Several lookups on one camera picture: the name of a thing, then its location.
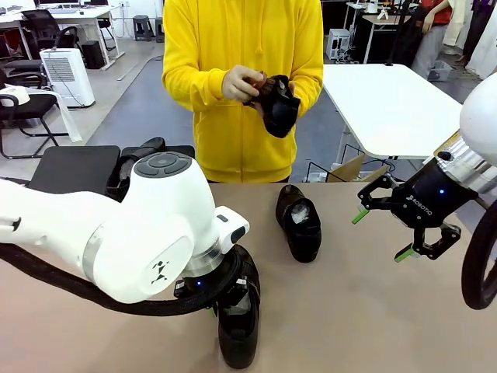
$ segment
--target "beige tabletop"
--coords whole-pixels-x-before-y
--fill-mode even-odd
[[[495,306],[472,311],[461,296],[469,233],[463,229],[462,240],[436,262],[396,264],[393,256],[411,242],[412,232],[386,211],[350,224],[361,186],[300,186],[322,223],[321,250],[310,264],[293,259],[274,218],[281,184],[212,186],[217,205],[235,209],[251,224],[240,243],[259,268],[262,317],[248,371],[494,371]],[[0,298],[1,373],[230,371],[217,344],[217,320],[208,311],[171,318],[124,315],[3,262]]]

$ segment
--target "hoodie pocket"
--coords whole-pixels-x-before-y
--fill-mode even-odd
[[[219,105],[195,114],[193,136],[198,161],[206,169],[241,172],[242,126],[239,105]]]
[[[297,143],[295,126],[285,138],[269,134],[260,115],[244,108],[243,170],[248,173],[270,172],[285,169],[295,161]]]

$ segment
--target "table leg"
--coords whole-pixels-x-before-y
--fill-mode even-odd
[[[364,62],[363,62],[364,64],[367,63],[367,58],[370,55],[371,40],[373,39],[373,32],[374,32],[374,23],[371,23],[370,39],[367,41],[366,54],[364,55]]]
[[[109,59],[109,53],[107,53],[107,48],[106,48],[106,45],[104,43],[102,33],[100,33],[99,20],[97,18],[95,18],[95,30],[96,30],[96,34],[99,36],[100,50],[102,51],[103,57],[106,60],[106,65],[102,68],[102,70],[106,70],[107,68],[112,66],[114,61],[111,61]]]
[[[17,26],[19,29],[19,33],[21,34],[21,40],[23,41],[24,48],[26,49],[26,56],[32,60],[33,56],[31,56],[30,46],[28,45],[28,41],[26,40],[26,35],[24,35],[23,28],[21,27],[21,23]]]
[[[356,35],[356,17],[357,17],[357,9],[354,9],[354,17],[352,18],[352,23],[350,24],[349,32],[350,32],[350,41],[349,45],[352,46],[354,41],[354,36]]]
[[[347,19],[349,18],[349,6],[347,6],[347,10],[345,12],[345,21],[343,21],[343,28],[347,30]]]
[[[343,124],[342,136],[340,137],[340,145],[339,145],[339,150],[336,153],[335,163],[338,164],[342,163],[343,150],[345,149],[345,145],[349,143],[350,135],[351,132],[349,127],[346,124]]]
[[[112,36],[114,37],[114,43],[116,45],[116,52],[117,52],[116,59],[121,58],[124,56],[125,52],[119,51],[119,43],[117,42],[117,35],[116,35],[116,31],[114,29],[114,22],[112,21],[112,14],[110,14],[110,12],[109,12],[108,16],[109,16],[109,20],[110,20],[110,29],[112,30]]]

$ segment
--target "table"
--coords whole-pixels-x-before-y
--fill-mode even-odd
[[[459,129],[461,105],[401,64],[326,64],[323,86],[349,136],[379,159],[426,159]]]
[[[387,211],[350,224],[363,185],[298,185],[322,223],[321,250],[310,264],[293,259],[274,218],[280,184],[211,187],[217,205],[251,224],[240,243],[259,269],[262,316],[257,355],[247,371],[493,371],[495,305],[476,312],[461,295],[467,230],[436,262],[396,264],[393,255],[411,242],[412,231]],[[1,373],[232,371],[222,361],[217,320],[208,311],[172,318],[124,315],[3,262],[0,297]]]
[[[373,33],[375,31],[375,26],[379,26],[380,27],[379,30],[382,30],[385,26],[397,26],[398,21],[400,20],[401,17],[400,16],[389,16],[388,19],[385,19],[385,18],[378,19],[378,16],[376,14],[374,14],[374,15],[370,15],[370,16],[364,15],[363,18],[366,21],[371,22],[370,38],[367,41],[366,54],[364,55],[364,61],[363,61],[363,63],[366,64],[367,58],[370,55],[371,41],[373,39]],[[411,18],[411,16],[406,16],[404,22],[409,21],[410,18]]]
[[[343,28],[347,30],[347,19],[349,18],[349,8],[354,9],[354,17],[352,18],[352,23],[350,24],[350,35],[353,34],[353,30],[356,25],[356,16],[357,16],[357,11],[360,9],[366,9],[367,4],[357,4],[356,2],[347,2],[347,10],[345,13],[345,21],[343,21]]]
[[[57,20],[60,24],[68,24],[68,25],[81,25],[81,26],[91,26],[96,31],[96,35],[99,38],[100,50],[102,51],[103,57],[105,59],[106,64],[102,67],[102,70],[106,70],[110,66],[112,66],[118,58],[124,56],[125,52],[121,52],[119,50],[119,44],[117,42],[116,33],[114,31],[114,25],[112,20],[111,11],[117,9],[117,6],[96,6],[93,8],[84,8],[81,9],[84,14],[79,14],[79,12],[75,13],[65,13],[65,14],[52,14],[52,16]],[[114,36],[114,40],[116,43],[116,56],[111,59],[109,57],[109,53],[105,48],[105,44],[103,42],[103,36],[100,33],[99,28],[99,20],[98,18],[109,18],[110,19],[110,28],[112,30],[112,35]],[[26,49],[26,53],[28,54],[28,58],[32,59],[30,49],[28,48],[26,38],[24,37],[24,33],[22,32],[22,28],[20,26],[20,21],[23,20],[23,15],[21,12],[16,14],[8,14],[6,16],[0,16],[0,29],[5,28],[18,28],[21,33],[21,38],[24,43],[24,47]]]

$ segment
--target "red shirt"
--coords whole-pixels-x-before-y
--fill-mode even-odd
[[[429,9],[435,8],[443,0],[421,0],[421,6]],[[435,20],[433,21],[434,26],[447,25],[452,17],[452,8],[447,6],[444,10],[439,11],[435,14]]]

